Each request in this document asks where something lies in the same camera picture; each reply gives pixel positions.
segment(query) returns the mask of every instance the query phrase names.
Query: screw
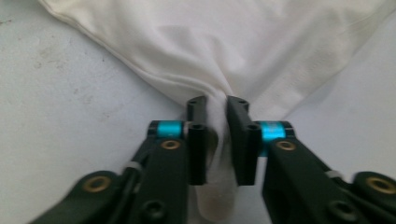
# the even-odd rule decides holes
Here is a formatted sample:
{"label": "screw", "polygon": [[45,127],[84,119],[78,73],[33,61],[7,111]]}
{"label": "screw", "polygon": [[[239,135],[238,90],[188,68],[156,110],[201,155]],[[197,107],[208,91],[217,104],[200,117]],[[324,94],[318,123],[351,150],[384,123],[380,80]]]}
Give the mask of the screw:
{"label": "screw", "polygon": [[161,201],[148,201],[141,206],[140,216],[143,223],[162,223],[166,218],[166,207]]}
{"label": "screw", "polygon": [[332,201],[327,205],[327,211],[342,223],[356,223],[359,220],[355,209],[346,202]]}

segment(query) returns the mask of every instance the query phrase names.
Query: black plastic bracket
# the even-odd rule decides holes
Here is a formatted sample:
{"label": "black plastic bracket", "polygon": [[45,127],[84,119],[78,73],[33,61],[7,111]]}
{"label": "black plastic bracket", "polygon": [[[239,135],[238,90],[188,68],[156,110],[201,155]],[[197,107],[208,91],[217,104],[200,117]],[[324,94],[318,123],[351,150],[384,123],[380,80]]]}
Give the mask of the black plastic bracket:
{"label": "black plastic bracket", "polygon": [[233,168],[238,185],[254,185],[257,158],[262,149],[262,128],[248,116],[248,102],[233,96],[227,100]]}
{"label": "black plastic bracket", "polygon": [[369,223],[295,138],[271,143],[262,196],[274,224]]}
{"label": "black plastic bracket", "polygon": [[206,182],[206,151],[209,149],[209,129],[206,125],[206,98],[204,96],[187,102],[190,184]]}
{"label": "black plastic bracket", "polygon": [[157,140],[127,223],[185,224],[188,187],[184,141]]}

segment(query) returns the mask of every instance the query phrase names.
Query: blue ring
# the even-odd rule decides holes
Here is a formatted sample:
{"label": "blue ring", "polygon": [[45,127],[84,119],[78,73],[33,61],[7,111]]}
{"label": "blue ring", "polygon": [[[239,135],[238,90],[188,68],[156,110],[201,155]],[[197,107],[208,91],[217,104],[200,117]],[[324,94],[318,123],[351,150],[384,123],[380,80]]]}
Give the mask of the blue ring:
{"label": "blue ring", "polygon": [[286,138],[286,130],[279,121],[260,121],[262,126],[262,142],[263,149],[260,157],[268,156],[268,145],[277,138]]}
{"label": "blue ring", "polygon": [[181,138],[183,124],[180,120],[162,120],[158,123],[158,138]]}

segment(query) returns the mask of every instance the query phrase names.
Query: white cloth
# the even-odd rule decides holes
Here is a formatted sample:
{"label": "white cloth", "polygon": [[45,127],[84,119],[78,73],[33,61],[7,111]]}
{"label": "white cloth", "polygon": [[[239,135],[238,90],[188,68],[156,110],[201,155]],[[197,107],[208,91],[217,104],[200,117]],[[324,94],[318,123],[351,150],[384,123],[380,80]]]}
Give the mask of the white cloth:
{"label": "white cloth", "polygon": [[395,0],[40,2],[175,101],[208,96],[219,147],[197,193],[210,220],[233,207],[225,96],[250,101],[254,119],[284,117],[345,67],[396,7]]}

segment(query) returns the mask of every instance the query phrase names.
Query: white surface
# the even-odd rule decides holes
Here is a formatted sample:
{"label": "white surface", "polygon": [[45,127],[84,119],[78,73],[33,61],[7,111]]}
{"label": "white surface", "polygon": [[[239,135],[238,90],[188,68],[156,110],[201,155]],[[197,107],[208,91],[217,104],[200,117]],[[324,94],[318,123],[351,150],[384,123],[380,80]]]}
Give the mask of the white surface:
{"label": "white surface", "polygon": [[[118,171],[153,119],[183,108],[33,1],[0,1],[0,222],[26,223],[83,175]],[[347,178],[396,178],[396,16],[352,64],[288,116],[300,139]],[[241,188],[224,223],[263,223]]]}

